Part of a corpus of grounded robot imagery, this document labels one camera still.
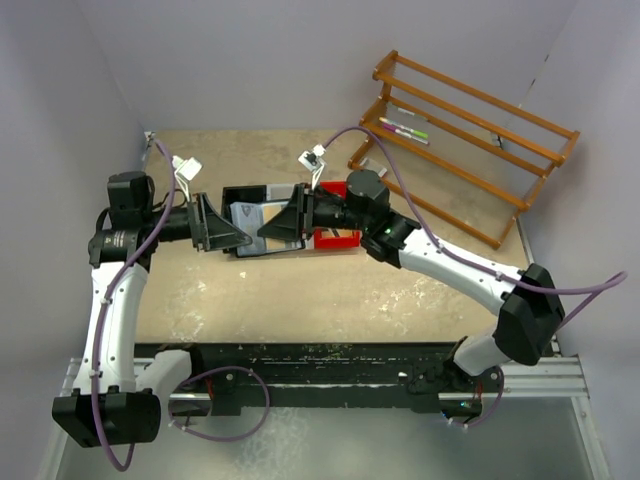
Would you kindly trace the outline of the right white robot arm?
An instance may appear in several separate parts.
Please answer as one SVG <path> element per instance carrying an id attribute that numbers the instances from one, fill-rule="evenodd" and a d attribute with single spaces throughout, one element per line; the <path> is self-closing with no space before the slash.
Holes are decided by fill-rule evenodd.
<path id="1" fill-rule="evenodd" d="M 538 363 L 565 317 L 551 274 L 494 263 L 440 239 L 392 209 L 377 174 L 352 172 L 346 192 L 298 184 L 284 209 L 259 228 L 261 237 L 296 241 L 318 229 L 358 231 L 360 245 L 379 262 L 429 276 L 465 294 L 497 317 L 494 329 L 462 339 L 445 366 L 446 383 L 467 391 L 480 374 L 508 361 Z"/>

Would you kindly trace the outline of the black card holder wallet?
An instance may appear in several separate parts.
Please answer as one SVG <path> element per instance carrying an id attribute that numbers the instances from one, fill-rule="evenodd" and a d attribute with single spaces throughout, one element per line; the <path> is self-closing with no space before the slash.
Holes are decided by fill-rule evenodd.
<path id="1" fill-rule="evenodd" d="M 306 247 L 306 244 L 302 240 L 295 242 L 282 241 L 258 235 L 258 230 L 273 219 L 286 204 L 286 200 L 261 203 L 234 202 L 231 204 L 230 213 L 232 223 L 252 239 L 250 245 L 236 248 L 236 257 L 258 257 L 302 250 Z"/>

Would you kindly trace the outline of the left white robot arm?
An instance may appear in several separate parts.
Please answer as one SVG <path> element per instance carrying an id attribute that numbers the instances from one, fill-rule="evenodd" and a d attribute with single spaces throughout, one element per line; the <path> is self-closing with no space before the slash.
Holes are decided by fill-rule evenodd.
<path id="1" fill-rule="evenodd" d="M 209 252 L 252 242 L 204 193 L 184 207 L 154 210 L 154 183 L 141 171 L 111 176 L 107 192 L 111 225 L 88 245 L 93 298 L 82 362 L 70 392 L 52 406 L 54 421 L 84 448 L 153 441 L 172 389 L 194 392 L 205 382 L 193 345 L 164 347 L 142 373 L 134 370 L 138 311 L 158 244 L 189 240 Z"/>

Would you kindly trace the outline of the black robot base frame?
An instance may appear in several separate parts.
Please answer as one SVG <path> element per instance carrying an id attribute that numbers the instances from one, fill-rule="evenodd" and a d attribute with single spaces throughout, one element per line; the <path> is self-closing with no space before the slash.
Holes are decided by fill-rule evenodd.
<path id="1" fill-rule="evenodd" d="M 136 358 L 182 350 L 189 362 L 177 390 L 201 394 L 214 416 L 244 407 L 400 408 L 472 421 L 480 398 L 504 390 L 492 367 L 470 377 L 454 366 L 450 343 L 138 344 Z"/>

